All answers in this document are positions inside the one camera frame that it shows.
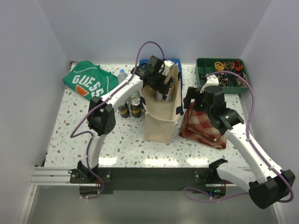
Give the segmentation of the green cap soda bottle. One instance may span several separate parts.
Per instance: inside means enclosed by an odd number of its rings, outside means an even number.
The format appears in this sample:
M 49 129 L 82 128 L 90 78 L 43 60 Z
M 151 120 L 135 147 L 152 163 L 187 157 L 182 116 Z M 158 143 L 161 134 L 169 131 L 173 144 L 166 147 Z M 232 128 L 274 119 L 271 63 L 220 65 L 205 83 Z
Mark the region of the green cap soda bottle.
M 130 96 L 131 98 L 135 98 L 135 97 L 140 97 L 140 92 L 139 91 L 135 91 L 133 94 L 131 94 Z

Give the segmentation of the Pocari Sweat bottle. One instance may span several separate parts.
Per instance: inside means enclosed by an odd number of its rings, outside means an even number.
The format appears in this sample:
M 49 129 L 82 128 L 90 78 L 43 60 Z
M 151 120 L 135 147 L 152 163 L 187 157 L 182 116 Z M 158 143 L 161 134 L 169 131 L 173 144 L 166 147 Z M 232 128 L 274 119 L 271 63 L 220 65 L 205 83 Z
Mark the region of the Pocari Sweat bottle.
M 119 70 L 119 74 L 118 74 L 118 83 L 122 83 L 126 78 L 128 77 L 128 74 L 126 73 L 126 71 L 124 69 L 120 69 Z

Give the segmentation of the black can silver tab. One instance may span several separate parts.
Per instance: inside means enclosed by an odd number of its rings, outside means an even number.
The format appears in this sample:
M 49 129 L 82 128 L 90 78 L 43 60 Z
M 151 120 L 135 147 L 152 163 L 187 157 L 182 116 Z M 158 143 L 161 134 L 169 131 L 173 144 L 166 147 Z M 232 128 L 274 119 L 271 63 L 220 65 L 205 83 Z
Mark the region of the black can silver tab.
M 142 115 L 140 98 L 134 97 L 130 101 L 131 113 L 134 118 L 139 118 Z

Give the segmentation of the beige canvas tote bag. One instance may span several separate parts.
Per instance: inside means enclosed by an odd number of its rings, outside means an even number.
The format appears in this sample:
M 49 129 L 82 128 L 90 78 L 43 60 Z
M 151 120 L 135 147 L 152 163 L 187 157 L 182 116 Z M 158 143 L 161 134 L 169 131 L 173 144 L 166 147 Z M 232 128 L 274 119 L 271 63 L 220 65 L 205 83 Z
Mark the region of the beige canvas tote bag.
M 157 102 L 155 90 L 146 86 L 141 89 L 141 103 L 145 110 L 145 133 L 143 138 L 153 142 L 171 142 L 175 125 L 184 114 L 182 106 L 182 73 L 175 64 L 166 76 L 166 80 L 175 78 L 173 100 Z

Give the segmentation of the black can foil top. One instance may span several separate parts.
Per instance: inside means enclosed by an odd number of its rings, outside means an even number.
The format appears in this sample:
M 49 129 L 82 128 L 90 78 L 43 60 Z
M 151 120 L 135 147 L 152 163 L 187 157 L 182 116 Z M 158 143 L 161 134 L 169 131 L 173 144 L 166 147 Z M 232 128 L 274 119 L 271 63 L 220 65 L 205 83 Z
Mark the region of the black can foil top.
M 127 101 L 124 101 L 119 107 L 118 107 L 119 114 L 122 118 L 128 118 L 130 116 L 130 111 L 128 108 Z

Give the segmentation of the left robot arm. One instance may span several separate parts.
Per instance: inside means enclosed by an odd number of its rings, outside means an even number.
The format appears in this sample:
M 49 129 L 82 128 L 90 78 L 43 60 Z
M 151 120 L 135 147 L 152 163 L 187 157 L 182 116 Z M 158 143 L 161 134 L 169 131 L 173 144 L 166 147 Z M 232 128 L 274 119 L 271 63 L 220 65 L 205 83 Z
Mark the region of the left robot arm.
M 87 144 L 85 158 L 80 160 L 77 170 L 86 183 L 92 183 L 98 178 L 96 169 L 99 165 L 99 155 L 106 136 L 116 125 L 115 111 L 134 92 L 148 86 L 163 96 L 169 91 L 175 78 L 168 72 L 175 66 L 170 60 L 160 60 L 151 56 L 146 63 L 137 65 L 131 75 L 121 82 L 114 90 L 105 96 L 93 97 L 89 104 L 87 121 L 91 139 Z

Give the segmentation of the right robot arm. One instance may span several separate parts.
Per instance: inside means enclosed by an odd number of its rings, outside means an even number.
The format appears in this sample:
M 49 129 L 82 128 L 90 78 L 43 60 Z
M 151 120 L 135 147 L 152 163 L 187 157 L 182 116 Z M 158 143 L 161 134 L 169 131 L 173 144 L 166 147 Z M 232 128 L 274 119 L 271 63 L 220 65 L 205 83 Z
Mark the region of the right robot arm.
M 266 209 L 283 198 L 293 199 L 295 174 L 283 170 L 248 132 L 239 113 L 227 107 L 224 92 L 219 86 L 189 87 L 183 100 L 184 108 L 207 115 L 213 127 L 225 136 L 249 165 L 251 172 L 234 167 L 225 159 L 209 164 L 208 178 L 213 183 L 229 181 L 246 191 L 253 203 Z

